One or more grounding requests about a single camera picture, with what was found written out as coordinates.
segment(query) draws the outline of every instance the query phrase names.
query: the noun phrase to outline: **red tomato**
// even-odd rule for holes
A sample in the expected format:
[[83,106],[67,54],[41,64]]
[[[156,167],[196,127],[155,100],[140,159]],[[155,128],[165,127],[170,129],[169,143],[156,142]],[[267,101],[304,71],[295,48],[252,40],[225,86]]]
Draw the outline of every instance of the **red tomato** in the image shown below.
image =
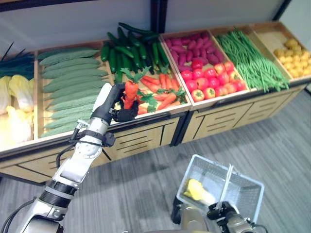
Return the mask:
[[191,93],[194,102],[199,102],[204,100],[204,94],[201,90],[194,90]]
[[192,67],[192,70],[195,70],[195,69],[202,69],[203,67],[203,62],[199,61],[199,60],[193,60],[192,63],[191,63],[191,67]]
[[216,70],[217,74],[225,72],[225,66],[222,63],[214,65],[214,69]]
[[183,72],[181,72],[181,77],[183,77],[185,82],[188,80],[191,80],[192,79],[192,72],[190,70],[184,70]]
[[237,92],[237,87],[232,83],[226,83],[224,87],[227,89],[229,94]]
[[229,82],[233,82],[233,81],[239,79],[238,74],[237,74],[234,70],[229,71],[229,72],[228,72],[228,75],[229,75]]
[[237,87],[237,91],[243,91],[243,90],[246,90],[246,84],[243,80],[236,80],[234,82],[234,84],[236,85]]
[[218,79],[211,77],[208,79],[208,87],[211,87],[213,89],[215,89],[216,87],[219,86],[219,81]]
[[215,98],[216,97],[216,93],[215,90],[213,88],[206,88],[204,91],[204,97],[206,100],[211,99],[211,98]]
[[214,78],[216,76],[217,76],[217,73],[214,68],[209,68],[206,71],[204,71],[204,78],[209,79],[209,78]]
[[232,62],[225,62],[224,66],[227,72],[234,70],[234,64]]
[[224,72],[224,73],[218,75],[218,76],[217,76],[217,79],[218,79],[219,84],[220,84],[221,86],[223,86],[223,85],[225,85],[226,83],[229,82],[229,76],[228,76],[228,74],[227,74],[226,72]]
[[202,69],[195,69],[192,72],[192,79],[193,80],[197,80],[197,79],[203,78],[203,77],[204,77],[204,73],[203,73]]
[[186,86],[189,90],[189,92],[191,93],[192,91],[198,89],[198,84],[196,83],[195,80],[189,80],[186,82]]
[[198,83],[198,89],[203,91],[206,88],[208,88],[208,79],[206,78],[199,78],[196,80],[196,82]]
[[215,94],[216,94],[216,97],[225,96],[228,94],[228,91],[223,86],[218,86],[215,88]]

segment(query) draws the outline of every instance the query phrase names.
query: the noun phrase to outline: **yellow potato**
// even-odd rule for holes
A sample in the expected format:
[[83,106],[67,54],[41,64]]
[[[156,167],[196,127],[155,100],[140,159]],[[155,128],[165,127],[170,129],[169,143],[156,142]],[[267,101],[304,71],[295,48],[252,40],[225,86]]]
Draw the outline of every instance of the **yellow potato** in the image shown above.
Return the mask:
[[276,49],[273,51],[274,55],[277,57],[284,56],[285,51],[282,49]]
[[292,63],[290,63],[290,62],[287,62],[287,63],[284,63],[284,67],[285,67],[287,70],[289,70],[289,69],[294,68],[294,65],[293,65]]
[[301,51],[301,46],[300,45],[292,46],[291,50],[293,50],[293,51]]
[[281,56],[278,58],[282,64],[286,63],[286,57]]
[[308,62],[307,61],[301,61],[301,66],[305,69],[308,67]]
[[293,58],[294,62],[300,62],[300,56],[299,55],[294,55],[294,56],[292,56],[292,58]]
[[293,62],[293,58],[291,56],[286,57],[285,60],[286,60],[286,63]]
[[294,51],[293,51],[293,50],[287,50],[287,51],[285,51],[285,57],[293,56],[293,54],[294,54]]
[[292,46],[296,46],[298,45],[298,41],[296,41],[295,39],[291,38],[291,39],[288,39],[285,43],[285,46],[290,48]]
[[295,69],[290,69],[288,72],[292,75],[293,78],[297,78],[297,77],[298,77],[298,72],[297,72],[297,70],[295,70]]
[[302,55],[302,51],[294,51],[294,55],[301,56]]

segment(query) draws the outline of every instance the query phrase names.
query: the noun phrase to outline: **vegetable bin divider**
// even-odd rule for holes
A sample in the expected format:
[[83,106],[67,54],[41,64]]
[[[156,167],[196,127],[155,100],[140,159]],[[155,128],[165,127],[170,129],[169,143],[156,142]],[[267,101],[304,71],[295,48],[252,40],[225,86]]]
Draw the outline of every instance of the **vegetable bin divider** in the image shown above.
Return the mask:
[[[230,59],[228,58],[228,56],[224,53],[224,51],[222,50],[222,48],[220,47],[220,45],[218,44],[218,42],[216,41],[216,39],[210,34],[210,31],[206,30],[206,29],[201,29],[201,30],[196,30],[196,31],[188,31],[188,32],[181,32],[181,33],[163,33],[160,35],[160,40],[161,43],[163,45],[163,47],[165,48],[165,53],[167,55],[167,57],[169,58],[170,61],[170,65],[173,69],[173,73],[179,77],[179,80],[181,81],[184,89],[186,90],[187,95],[189,96],[189,99],[191,101],[191,108],[190,110],[197,110],[197,109],[202,109],[202,108],[206,108],[206,107],[211,107],[212,105],[216,104],[219,101],[223,101],[225,99],[229,99],[229,98],[235,98],[237,96],[246,94],[248,92],[250,92],[249,88],[246,86],[246,90],[243,91],[239,91],[236,93],[232,93],[232,94],[228,94],[225,96],[221,96],[221,97],[215,97],[212,99],[208,99],[208,100],[203,100],[203,101],[199,101],[199,102],[194,102],[190,91],[187,89],[186,83],[183,80],[182,76],[181,76],[181,72],[178,69],[178,65],[176,64],[176,62],[173,59],[173,56],[170,52],[169,47],[167,46],[167,44],[165,43],[165,39],[166,38],[174,38],[174,37],[182,37],[182,36],[187,36],[187,35],[193,35],[193,34],[197,34],[197,33],[202,33],[202,32],[207,32],[210,36],[212,41],[214,42],[215,47],[222,53],[222,55],[224,56],[224,61],[223,62],[227,62],[230,61]],[[212,68],[213,66],[211,64],[207,64],[203,66],[203,69],[206,68]],[[243,80],[242,76],[237,72],[236,69],[234,69],[236,71],[236,73],[238,74],[239,79]]]
[[[311,74],[308,75],[300,75],[297,78],[294,78],[290,72],[286,69],[286,67],[280,62],[277,56],[274,54],[276,49],[286,49],[284,44],[288,39],[294,39],[298,42],[298,45],[303,50],[308,50],[297,37],[294,36],[293,33],[281,22],[267,22],[267,23],[258,23],[251,24],[250,28],[254,31],[254,35],[262,42],[262,44],[266,47],[266,49],[271,54],[271,60],[274,61],[275,64],[286,73],[287,76],[290,77],[290,83],[295,83],[301,80],[310,80]],[[309,57],[308,66],[311,69],[311,58]]]

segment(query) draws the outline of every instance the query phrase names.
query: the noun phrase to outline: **white wire basket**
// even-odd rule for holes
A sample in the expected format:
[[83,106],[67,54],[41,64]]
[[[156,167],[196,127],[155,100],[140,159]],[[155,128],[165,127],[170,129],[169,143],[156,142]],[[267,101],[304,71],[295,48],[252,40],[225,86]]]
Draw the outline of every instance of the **white wire basket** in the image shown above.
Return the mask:
[[184,195],[190,179],[201,182],[203,188],[217,202],[228,201],[238,208],[242,217],[257,221],[264,191],[262,183],[241,175],[232,165],[225,167],[197,154],[193,155],[178,189],[177,198],[205,213],[208,212],[207,205]]

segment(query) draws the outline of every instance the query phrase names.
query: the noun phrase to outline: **white wall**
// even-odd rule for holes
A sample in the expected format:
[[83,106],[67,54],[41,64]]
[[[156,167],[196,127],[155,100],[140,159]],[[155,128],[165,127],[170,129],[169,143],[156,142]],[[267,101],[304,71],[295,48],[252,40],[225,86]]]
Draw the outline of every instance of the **white wall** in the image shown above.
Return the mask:
[[166,31],[269,21],[282,2],[283,0],[169,0]]
[[280,21],[311,51],[311,0],[292,0]]
[[0,54],[106,38],[118,22],[150,27],[149,0],[101,0],[35,7],[0,13]]

